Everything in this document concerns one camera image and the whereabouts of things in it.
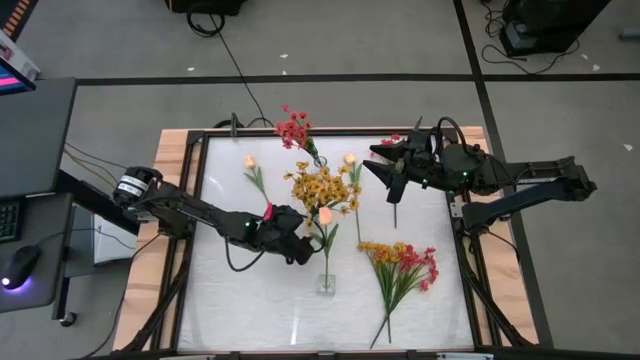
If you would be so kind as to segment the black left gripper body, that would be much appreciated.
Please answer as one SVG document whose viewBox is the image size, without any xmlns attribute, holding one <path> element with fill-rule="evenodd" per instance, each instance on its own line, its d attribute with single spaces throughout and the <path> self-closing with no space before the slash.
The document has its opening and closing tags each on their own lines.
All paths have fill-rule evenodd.
<svg viewBox="0 0 640 360">
<path fill-rule="evenodd" d="M 259 248 L 261 251 L 284 257 L 284 245 L 288 240 L 310 237 L 300 237 L 296 233 L 305 221 L 305 216 L 288 205 L 272 205 L 269 210 L 269 216 L 259 225 Z"/>
</svg>

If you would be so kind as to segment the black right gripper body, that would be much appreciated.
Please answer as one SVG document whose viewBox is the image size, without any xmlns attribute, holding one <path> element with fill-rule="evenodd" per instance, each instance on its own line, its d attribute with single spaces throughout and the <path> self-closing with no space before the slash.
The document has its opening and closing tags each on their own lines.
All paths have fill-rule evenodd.
<svg viewBox="0 0 640 360">
<path fill-rule="evenodd" d="M 397 171 L 403 174 L 402 180 L 396 180 L 391 187 L 387 187 L 386 200 L 389 203 L 399 203 L 409 181 L 419 184 L 423 189 L 433 187 L 441 191 L 452 191 L 453 183 L 446 174 L 444 164 L 434 152 L 432 144 L 433 131 L 421 132 L 412 130 L 404 139 L 407 150 L 395 164 Z"/>
</svg>

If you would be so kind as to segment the red artificial flower bunch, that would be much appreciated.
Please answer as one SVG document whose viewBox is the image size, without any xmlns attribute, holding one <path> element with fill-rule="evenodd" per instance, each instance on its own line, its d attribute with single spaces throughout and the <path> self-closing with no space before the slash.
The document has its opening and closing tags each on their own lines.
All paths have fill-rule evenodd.
<svg viewBox="0 0 640 360">
<path fill-rule="evenodd" d="M 401 140 L 401 137 L 399 134 L 393 134 L 387 139 L 382 139 L 381 144 L 393 145 L 399 142 L 400 140 Z M 396 204 L 393 205 L 393 220 L 394 220 L 394 227 L 397 227 L 397 205 Z"/>
<path fill-rule="evenodd" d="M 274 133 L 281 138 L 285 149 L 304 150 L 314 162 L 321 155 L 311 134 L 309 115 L 304 111 L 292 110 L 288 104 L 284 104 L 282 110 L 288 115 L 288 119 L 278 122 Z"/>
<path fill-rule="evenodd" d="M 420 292 L 427 292 L 438 279 L 439 270 L 435 259 L 436 249 L 434 247 L 427 247 L 422 253 L 419 253 L 411 244 L 402 242 L 396 243 L 401 243 L 406 246 L 403 257 L 405 270 L 403 279 L 401 280 L 402 298 L 400 299 L 400 304 L 401 301 L 415 289 L 418 289 Z M 384 328 L 387 328 L 388 341 L 392 342 L 390 322 L 391 317 L 390 321 Z"/>
</svg>

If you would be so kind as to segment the peach artificial tulip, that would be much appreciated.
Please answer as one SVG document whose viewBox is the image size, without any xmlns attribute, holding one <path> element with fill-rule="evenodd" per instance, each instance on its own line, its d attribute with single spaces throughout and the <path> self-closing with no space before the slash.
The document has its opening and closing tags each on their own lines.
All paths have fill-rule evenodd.
<svg viewBox="0 0 640 360">
<path fill-rule="evenodd" d="M 351 200 L 350 207 L 351 207 L 351 210 L 355 213 L 357 240 L 358 242 L 361 242 L 361 227 L 360 227 L 360 217 L 359 217 L 358 196 L 361 193 L 359 180 L 360 180 L 362 164 L 359 163 L 356 156 L 351 153 L 347 153 L 344 156 L 344 163 L 349 168 L 349 178 L 350 178 L 351 190 L 352 190 L 352 200 Z"/>
<path fill-rule="evenodd" d="M 339 228 L 339 225 L 337 223 L 335 223 L 332 228 L 329 228 L 329 226 L 332 224 L 332 221 L 333 215 L 331 209 L 329 207 L 320 208 L 318 211 L 318 221 L 316 222 L 316 227 L 321 231 L 322 250 L 325 257 L 322 288 L 326 294 L 330 292 L 331 288 L 329 273 L 330 252 L 337 234 L 337 230 Z"/>
</svg>

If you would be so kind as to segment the green stem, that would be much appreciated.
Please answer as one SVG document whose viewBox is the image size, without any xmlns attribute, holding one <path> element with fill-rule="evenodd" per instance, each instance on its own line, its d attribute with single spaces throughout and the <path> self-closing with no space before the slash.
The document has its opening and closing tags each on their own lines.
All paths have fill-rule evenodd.
<svg viewBox="0 0 640 360">
<path fill-rule="evenodd" d="M 244 157 L 244 166 L 246 171 L 243 175 L 260 191 L 265 202 L 269 203 L 270 200 L 265 189 L 261 167 L 251 155 Z"/>
</svg>

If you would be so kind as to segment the white box under desk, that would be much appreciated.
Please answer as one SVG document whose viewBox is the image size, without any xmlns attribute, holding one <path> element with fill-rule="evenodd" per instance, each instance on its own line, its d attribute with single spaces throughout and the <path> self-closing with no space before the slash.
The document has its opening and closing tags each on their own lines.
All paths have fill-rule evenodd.
<svg viewBox="0 0 640 360">
<path fill-rule="evenodd" d="M 136 248 L 137 236 L 128 231 L 118 228 L 94 231 L 93 261 L 95 265 L 129 259 Z"/>
</svg>

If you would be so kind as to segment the black equipment cabinet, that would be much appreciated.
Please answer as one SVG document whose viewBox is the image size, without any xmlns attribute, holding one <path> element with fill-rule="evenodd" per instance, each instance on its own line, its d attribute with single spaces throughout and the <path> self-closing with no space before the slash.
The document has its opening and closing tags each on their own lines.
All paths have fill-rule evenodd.
<svg viewBox="0 0 640 360">
<path fill-rule="evenodd" d="M 499 40 L 509 57 L 564 53 L 611 0 L 509 0 Z"/>
</svg>

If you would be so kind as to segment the black box on floor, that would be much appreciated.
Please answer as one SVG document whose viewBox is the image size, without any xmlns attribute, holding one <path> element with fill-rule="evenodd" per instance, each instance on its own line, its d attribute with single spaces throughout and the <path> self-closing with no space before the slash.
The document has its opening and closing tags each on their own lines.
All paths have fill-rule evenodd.
<svg viewBox="0 0 640 360">
<path fill-rule="evenodd" d="M 236 16 L 248 0 L 163 0 L 174 13 L 212 13 Z"/>
</svg>

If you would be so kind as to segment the grey desk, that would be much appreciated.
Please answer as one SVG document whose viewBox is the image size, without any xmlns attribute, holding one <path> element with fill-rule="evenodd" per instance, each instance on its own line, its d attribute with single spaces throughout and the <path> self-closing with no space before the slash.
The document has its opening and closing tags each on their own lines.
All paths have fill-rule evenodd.
<svg viewBox="0 0 640 360">
<path fill-rule="evenodd" d="M 57 295 L 73 220 L 73 196 L 57 180 L 75 92 L 76 81 L 66 78 L 0 97 L 0 200 L 24 198 L 20 239 L 0 244 L 0 279 L 18 249 L 41 250 L 21 287 L 8 290 L 0 282 L 0 314 L 44 307 Z"/>
</svg>

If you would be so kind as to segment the black computer mouse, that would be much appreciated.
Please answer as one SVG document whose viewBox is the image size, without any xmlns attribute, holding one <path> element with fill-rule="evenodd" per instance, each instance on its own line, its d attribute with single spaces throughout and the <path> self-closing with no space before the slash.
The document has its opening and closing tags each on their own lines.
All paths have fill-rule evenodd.
<svg viewBox="0 0 640 360">
<path fill-rule="evenodd" d="M 31 276 L 41 255 L 37 245 L 24 246 L 18 249 L 5 266 L 0 282 L 5 289 L 15 290 L 21 287 Z"/>
</svg>

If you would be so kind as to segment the backlit black keyboard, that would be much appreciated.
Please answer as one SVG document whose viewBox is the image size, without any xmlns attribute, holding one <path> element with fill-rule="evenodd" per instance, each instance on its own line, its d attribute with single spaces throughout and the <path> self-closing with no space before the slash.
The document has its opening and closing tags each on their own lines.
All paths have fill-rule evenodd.
<svg viewBox="0 0 640 360">
<path fill-rule="evenodd" d="M 0 200 L 0 244 L 21 237 L 24 198 Z"/>
</svg>

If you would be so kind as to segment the white-framed monitor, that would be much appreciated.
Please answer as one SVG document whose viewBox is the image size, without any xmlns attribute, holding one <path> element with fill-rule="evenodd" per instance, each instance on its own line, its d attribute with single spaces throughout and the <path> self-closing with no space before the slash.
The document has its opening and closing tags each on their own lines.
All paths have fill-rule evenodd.
<svg viewBox="0 0 640 360">
<path fill-rule="evenodd" d="M 33 91 L 41 70 L 0 30 L 0 96 Z"/>
</svg>

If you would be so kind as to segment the black panel orange stripes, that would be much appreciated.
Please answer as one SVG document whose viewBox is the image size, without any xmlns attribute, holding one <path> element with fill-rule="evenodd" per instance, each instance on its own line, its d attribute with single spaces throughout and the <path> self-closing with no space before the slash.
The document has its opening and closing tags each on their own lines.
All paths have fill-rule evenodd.
<svg viewBox="0 0 640 360">
<path fill-rule="evenodd" d="M 0 32 L 16 41 L 39 0 L 0 0 Z"/>
</svg>

